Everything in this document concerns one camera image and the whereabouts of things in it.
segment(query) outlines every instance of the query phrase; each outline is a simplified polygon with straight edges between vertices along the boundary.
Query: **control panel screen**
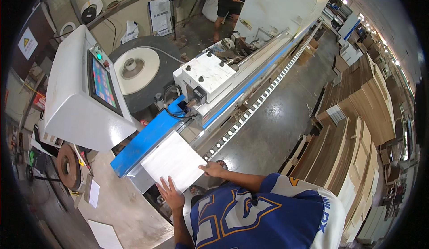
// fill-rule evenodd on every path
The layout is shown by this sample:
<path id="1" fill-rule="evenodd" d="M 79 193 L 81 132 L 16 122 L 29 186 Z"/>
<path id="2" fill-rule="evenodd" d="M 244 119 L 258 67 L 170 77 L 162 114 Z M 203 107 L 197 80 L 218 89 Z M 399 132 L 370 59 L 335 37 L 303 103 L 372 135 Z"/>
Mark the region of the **control panel screen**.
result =
<path id="1" fill-rule="evenodd" d="M 90 95 L 110 110 L 122 116 L 118 105 L 110 73 L 101 65 L 95 56 L 88 50 L 88 81 Z"/>

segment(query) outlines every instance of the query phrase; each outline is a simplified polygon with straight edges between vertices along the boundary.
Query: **blue jersey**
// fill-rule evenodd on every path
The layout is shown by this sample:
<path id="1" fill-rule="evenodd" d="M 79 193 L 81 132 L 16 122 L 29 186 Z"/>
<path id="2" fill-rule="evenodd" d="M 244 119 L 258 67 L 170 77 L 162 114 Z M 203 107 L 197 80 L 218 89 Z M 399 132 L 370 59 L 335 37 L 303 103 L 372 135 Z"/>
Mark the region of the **blue jersey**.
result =
<path id="1" fill-rule="evenodd" d="M 221 186 L 190 213 L 195 248 L 226 249 L 338 248 L 345 217 L 329 190 L 277 173 L 256 194 L 231 182 Z"/>

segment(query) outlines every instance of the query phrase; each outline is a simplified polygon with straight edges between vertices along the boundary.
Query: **warning sign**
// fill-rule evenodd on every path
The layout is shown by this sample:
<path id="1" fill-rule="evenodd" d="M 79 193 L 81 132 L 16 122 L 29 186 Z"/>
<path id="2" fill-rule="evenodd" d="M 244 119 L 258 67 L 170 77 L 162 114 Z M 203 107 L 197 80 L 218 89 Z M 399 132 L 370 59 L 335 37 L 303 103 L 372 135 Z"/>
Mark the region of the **warning sign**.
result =
<path id="1" fill-rule="evenodd" d="M 18 42 L 18 47 L 21 50 L 22 54 L 24 54 L 24 57 L 29 60 L 30 56 L 33 54 L 38 44 L 39 43 L 34 38 L 30 29 L 27 28 Z"/>

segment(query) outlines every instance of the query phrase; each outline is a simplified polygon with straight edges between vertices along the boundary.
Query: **sandal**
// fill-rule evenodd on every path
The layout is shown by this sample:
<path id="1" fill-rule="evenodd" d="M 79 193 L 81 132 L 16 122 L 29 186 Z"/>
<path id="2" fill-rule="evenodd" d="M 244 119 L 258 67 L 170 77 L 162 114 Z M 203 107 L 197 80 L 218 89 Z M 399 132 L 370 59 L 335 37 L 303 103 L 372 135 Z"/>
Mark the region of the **sandal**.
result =
<path id="1" fill-rule="evenodd" d="M 228 166 L 227 164 L 223 161 L 223 160 L 218 160 L 216 161 L 218 164 L 220 164 L 222 166 L 223 169 L 228 171 Z"/>
<path id="2" fill-rule="evenodd" d="M 207 192 L 207 190 L 205 188 L 197 186 L 197 185 L 191 185 L 189 187 L 189 191 L 194 196 L 203 195 L 203 194 L 205 194 Z"/>

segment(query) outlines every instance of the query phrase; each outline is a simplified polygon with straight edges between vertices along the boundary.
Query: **black shorts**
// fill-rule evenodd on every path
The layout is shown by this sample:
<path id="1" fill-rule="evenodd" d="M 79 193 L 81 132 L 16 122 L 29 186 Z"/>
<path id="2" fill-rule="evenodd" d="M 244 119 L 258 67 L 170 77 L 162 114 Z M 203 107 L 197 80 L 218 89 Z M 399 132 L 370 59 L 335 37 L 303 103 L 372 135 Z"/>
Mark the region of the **black shorts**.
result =
<path id="1" fill-rule="evenodd" d="M 234 4 L 229 5 L 218 5 L 217 6 L 217 16 L 225 17 L 229 13 L 230 15 L 239 15 L 241 12 L 241 4 L 239 2 L 234 2 Z"/>

